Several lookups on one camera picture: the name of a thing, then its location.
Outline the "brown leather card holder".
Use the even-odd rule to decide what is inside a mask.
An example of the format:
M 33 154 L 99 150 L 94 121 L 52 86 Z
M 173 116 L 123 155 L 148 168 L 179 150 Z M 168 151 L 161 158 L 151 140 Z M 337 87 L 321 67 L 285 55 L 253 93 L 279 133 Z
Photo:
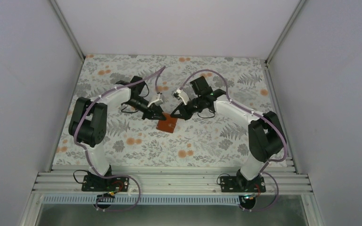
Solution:
M 156 129 L 162 132 L 173 133 L 176 128 L 178 119 L 172 117 L 168 113 L 164 113 L 164 116 L 165 120 L 159 120 L 156 125 Z

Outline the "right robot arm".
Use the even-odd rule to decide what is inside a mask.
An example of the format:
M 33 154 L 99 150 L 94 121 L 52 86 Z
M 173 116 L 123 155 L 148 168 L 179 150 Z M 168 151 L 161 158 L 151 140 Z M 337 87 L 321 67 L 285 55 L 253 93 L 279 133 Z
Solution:
M 234 100 L 222 89 L 212 89 L 204 77 L 191 83 L 196 97 L 190 99 L 182 89 L 173 96 L 181 103 L 171 113 L 173 118 L 189 120 L 194 114 L 207 109 L 226 116 L 247 131 L 250 155 L 237 172 L 242 182 L 256 179 L 272 161 L 271 157 L 287 147 L 280 121 L 276 113 L 256 112 Z

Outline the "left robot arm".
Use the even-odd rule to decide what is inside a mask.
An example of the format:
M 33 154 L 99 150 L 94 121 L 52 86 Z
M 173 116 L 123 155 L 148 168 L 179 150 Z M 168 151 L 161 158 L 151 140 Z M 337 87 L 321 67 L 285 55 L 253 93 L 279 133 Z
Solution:
M 107 132 L 110 107 L 127 105 L 142 113 L 142 119 L 164 121 L 161 108 L 163 95 L 157 92 L 151 100 L 140 94 L 147 86 L 143 78 L 135 76 L 130 82 L 118 81 L 114 87 L 95 99 L 80 97 L 76 100 L 68 132 L 74 143 L 85 150 L 89 172 L 101 178 L 110 176 L 110 163 L 106 159 L 103 140 Z

